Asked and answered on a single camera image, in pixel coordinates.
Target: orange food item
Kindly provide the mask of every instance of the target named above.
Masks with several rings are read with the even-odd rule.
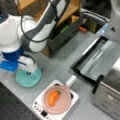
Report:
[[[83,27],[79,27],[79,30],[80,30],[81,32],[84,32],[84,33],[87,32],[87,29],[86,29],[86,28],[83,28]]]
[[[54,90],[48,96],[48,103],[50,106],[53,106],[60,95],[60,91]]]

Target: gray countertop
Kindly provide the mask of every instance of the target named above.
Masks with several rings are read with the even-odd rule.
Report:
[[[16,73],[4,70],[0,70],[0,81],[32,110],[33,101],[53,80],[60,80],[65,83],[72,76],[70,66],[97,37],[97,35],[90,32],[78,32],[52,58],[47,58],[41,53],[30,54],[42,70],[41,81],[33,88],[19,86],[15,80]],[[80,97],[80,104],[69,120],[113,120],[92,104],[94,99],[92,86],[80,79],[82,78],[78,78],[72,87],[72,90]]]

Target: blue base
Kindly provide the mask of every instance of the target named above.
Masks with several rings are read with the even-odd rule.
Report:
[[[34,73],[27,75],[26,71],[18,70],[16,74],[16,81],[23,87],[34,87],[41,78],[41,70],[37,69]]]
[[[2,61],[0,64],[0,68],[11,72],[15,72],[17,70],[17,67],[18,67],[17,62]]]

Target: black display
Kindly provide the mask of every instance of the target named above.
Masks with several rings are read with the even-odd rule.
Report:
[[[46,116],[47,116],[47,113],[46,113],[45,111],[42,111],[42,112],[41,112],[41,115],[43,115],[44,117],[46,117]]]

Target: blue plate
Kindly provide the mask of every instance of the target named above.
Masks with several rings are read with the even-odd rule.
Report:
[[[34,87],[41,78],[41,70],[38,68],[34,73],[27,74],[24,70],[18,70],[16,73],[16,81],[23,87]]]

